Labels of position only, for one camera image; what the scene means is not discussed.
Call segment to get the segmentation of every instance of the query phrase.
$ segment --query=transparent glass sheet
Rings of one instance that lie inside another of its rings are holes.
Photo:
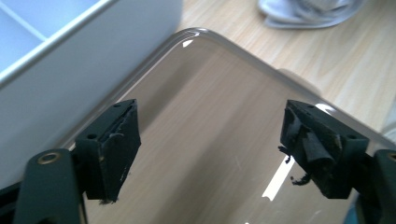
[[[120,99],[137,99],[142,146],[119,201],[87,201],[91,223],[343,223],[354,194],[328,200],[291,184],[304,171],[277,149],[288,99],[370,137],[370,151],[394,147],[205,29],[172,36],[126,83]]]

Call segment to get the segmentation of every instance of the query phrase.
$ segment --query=wood grain surface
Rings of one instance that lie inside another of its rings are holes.
[[[396,2],[367,1],[358,14],[317,30],[266,27],[257,0],[185,0],[179,30],[205,27],[276,68],[315,85],[325,99],[380,131],[396,95]]]

